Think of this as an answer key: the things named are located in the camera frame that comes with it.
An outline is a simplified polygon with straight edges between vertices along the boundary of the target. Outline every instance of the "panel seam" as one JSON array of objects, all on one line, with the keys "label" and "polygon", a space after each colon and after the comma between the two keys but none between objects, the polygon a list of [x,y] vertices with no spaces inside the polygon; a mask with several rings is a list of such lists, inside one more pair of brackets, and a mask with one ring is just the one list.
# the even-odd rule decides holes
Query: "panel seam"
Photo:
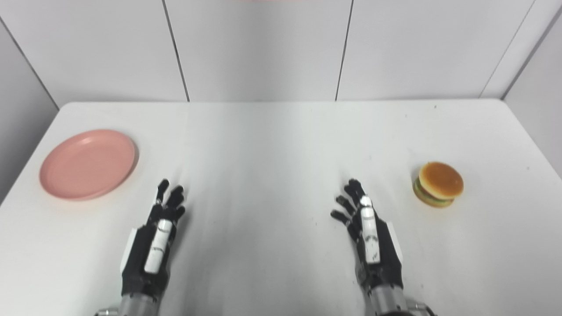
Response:
[{"label": "panel seam", "polygon": [[174,31],[172,30],[172,23],[170,22],[170,15],[168,14],[168,7],[166,5],[166,0],[162,0],[162,6],[164,8],[164,14],[166,15],[166,22],[168,24],[168,30],[170,31],[172,45],[174,46],[174,53],[176,55],[176,60],[178,62],[179,74],[182,77],[182,84],[183,84],[183,90],[185,91],[185,98],[187,99],[187,102],[190,102],[189,93],[187,92],[187,85],[185,84],[185,76],[183,74],[182,62],[180,61],[179,58],[178,45],[176,44]]},{"label": "panel seam", "polygon": [[24,54],[24,51],[21,49],[20,45],[17,43],[16,38],[13,37],[12,32],[10,31],[10,29],[8,28],[8,25],[6,25],[6,23],[4,22],[4,19],[2,19],[2,17],[0,16],[0,24],[2,24],[2,26],[4,26],[4,28],[6,29],[6,32],[8,32],[8,35],[10,36],[10,38],[12,39],[12,42],[14,43],[14,45],[16,46],[17,50],[20,52],[20,54],[22,55],[22,57],[24,58],[26,64],[28,65],[29,69],[31,69],[31,72],[33,73],[33,75],[37,78],[37,81],[39,82],[39,84],[41,85],[41,87],[43,88],[43,90],[45,91],[45,93],[47,94],[47,96],[49,97],[49,99],[51,100],[51,102],[53,103],[53,105],[55,106],[55,108],[57,109],[57,111],[60,111],[60,108],[57,105],[57,102],[55,102],[55,99],[53,99],[53,96],[51,96],[51,93],[49,92],[49,90],[47,90],[47,87],[45,87],[45,84],[43,83],[43,81],[41,80],[41,78],[39,77],[39,75],[37,74],[37,71],[35,71],[35,69],[33,68],[33,66],[31,65],[31,62],[29,62],[28,57]]},{"label": "panel seam", "polygon": [[529,56],[527,56],[527,58],[523,62],[523,65],[521,66],[521,68],[519,69],[519,71],[517,72],[517,74],[515,75],[513,80],[511,81],[511,83],[508,85],[507,89],[504,92],[504,95],[501,97],[502,100],[505,99],[505,97],[507,96],[507,94],[509,93],[509,91],[511,90],[511,88],[513,87],[513,85],[515,84],[517,79],[519,79],[519,77],[523,73],[523,70],[525,70],[525,68],[527,67],[527,65],[529,64],[531,59],[533,58],[534,54],[537,52],[539,46],[541,46],[542,42],[548,36],[548,34],[550,33],[550,30],[552,29],[554,24],[558,21],[561,13],[562,13],[562,6],[560,6],[560,8],[558,8],[558,11],[556,12],[556,14],[554,14],[554,17],[552,18],[552,20],[550,21],[550,23],[546,27],[545,31],[542,33],[540,39],[537,41],[537,44],[535,44],[535,46],[533,47],[533,49],[529,53]]},{"label": "panel seam", "polygon": [[346,58],[346,49],[347,49],[347,38],[349,37],[349,33],[350,33],[350,25],[351,25],[351,15],[353,14],[353,2],[355,0],[351,0],[351,5],[350,5],[350,15],[349,18],[347,19],[347,29],[346,29],[346,39],[343,42],[343,52],[342,52],[342,63],[339,66],[339,75],[338,75],[338,85],[336,87],[336,99],[335,101],[338,100],[338,94],[339,94],[339,83],[342,80],[342,70],[343,70],[343,61]]},{"label": "panel seam", "polygon": [[517,34],[519,33],[519,29],[521,29],[521,26],[523,25],[523,23],[525,22],[525,20],[527,19],[527,16],[529,15],[529,12],[531,11],[531,9],[534,6],[534,3],[537,0],[533,0],[533,2],[531,3],[531,5],[529,6],[529,9],[527,9],[527,12],[525,13],[525,16],[523,16],[523,19],[521,20],[521,23],[519,23],[519,26],[517,26],[517,30],[515,30],[515,33],[513,34],[513,36],[511,37],[511,40],[509,41],[509,44],[507,44],[507,47],[504,50],[504,53],[501,55],[500,60],[498,61],[498,63],[496,64],[496,67],[494,67],[492,74],[490,75],[490,77],[488,78],[488,80],[486,81],[486,84],[484,85],[484,88],[482,88],[482,91],[480,91],[480,94],[478,95],[478,98],[482,97],[482,94],[484,94],[484,91],[486,90],[486,88],[488,87],[488,84],[490,83],[490,81],[492,80],[493,76],[496,74],[496,71],[498,69],[498,67],[500,67],[501,61],[504,60],[505,55],[507,54],[507,51],[509,50],[509,48],[511,47],[511,44],[513,43],[513,40],[515,39],[515,37],[517,36]]}]

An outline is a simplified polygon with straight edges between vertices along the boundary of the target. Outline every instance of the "plate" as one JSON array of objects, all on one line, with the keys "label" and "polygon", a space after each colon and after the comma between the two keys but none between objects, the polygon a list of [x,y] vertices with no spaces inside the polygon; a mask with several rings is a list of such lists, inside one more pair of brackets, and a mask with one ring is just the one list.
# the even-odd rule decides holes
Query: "plate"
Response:
[{"label": "plate", "polygon": [[118,187],[136,161],[133,141],[115,130],[96,129],[75,135],[47,156],[39,180],[50,194],[87,200]]}]

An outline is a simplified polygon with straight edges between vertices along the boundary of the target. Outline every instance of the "hamburger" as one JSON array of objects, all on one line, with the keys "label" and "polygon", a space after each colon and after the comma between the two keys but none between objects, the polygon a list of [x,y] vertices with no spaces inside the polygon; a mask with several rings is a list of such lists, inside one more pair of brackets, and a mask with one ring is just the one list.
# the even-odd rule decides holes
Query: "hamburger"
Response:
[{"label": "hamburger", "polygon": [[442,162],[425,164],[414,182],[414,193],[433,207],[447,207],[464,189],[463,178],[453,167]]}]

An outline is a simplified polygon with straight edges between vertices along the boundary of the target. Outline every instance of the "metal robot arm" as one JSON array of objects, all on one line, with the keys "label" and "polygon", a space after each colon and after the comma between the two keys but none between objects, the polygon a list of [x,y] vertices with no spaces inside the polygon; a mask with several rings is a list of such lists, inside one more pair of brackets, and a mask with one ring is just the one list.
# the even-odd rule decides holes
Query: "metal robot arm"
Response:
[{"label": "metal robot arm", "polygon": [[377,215],[361,183],[351,179],[343,189],[353,204],[340,195],[336,202],[343,206],[347,215],[337,210],[330,215],[347,227],[356,245],[359,258],[357,279],[370,299],[374,316],[413,316],[414,311],[435,316],[425,304],[406,300],[402,263],[388,225]]},{"label": "metal robot arm", "polygon": [[119,309],[102,309],[97,316],[156,316],[169,280],[167,261],[178,220],[185,213],[183,187],[177,186],[163,204],[170,183],[158,186],[156,202],[145,225],[129,237],[130,250],[122,269],[123,287]]}]

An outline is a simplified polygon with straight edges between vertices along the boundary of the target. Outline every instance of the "white tiled wall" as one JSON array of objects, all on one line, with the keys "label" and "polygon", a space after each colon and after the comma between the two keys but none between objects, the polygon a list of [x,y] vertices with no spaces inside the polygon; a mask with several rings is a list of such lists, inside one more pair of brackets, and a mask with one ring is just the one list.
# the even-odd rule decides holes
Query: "white tiled wall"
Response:
[{"label": "white tiled wall", "polygon": [[1,0],[0,16],[59,106],[185,101],[158,0]]},{"label": "white tiled wall", "polygon": [[355,0],[339,100],[478,97],[532,3]]},{"label": "white tiled wall", "polygon": [[334,100],[338,82],[372,100],[501,97],[561,4],[0,0],[0,16],[59,105]]},{"label": "white tiled wall", "polygon": [[562,18],[558,17],[505,101],[562,175]]},{"label": "white tiled wall", "polygon": [[0,23],[0,202],[57,114]]},{"label": "white tiled wall", "polygon": [[167,0],[192,101],[334,100],[351,0]]}]

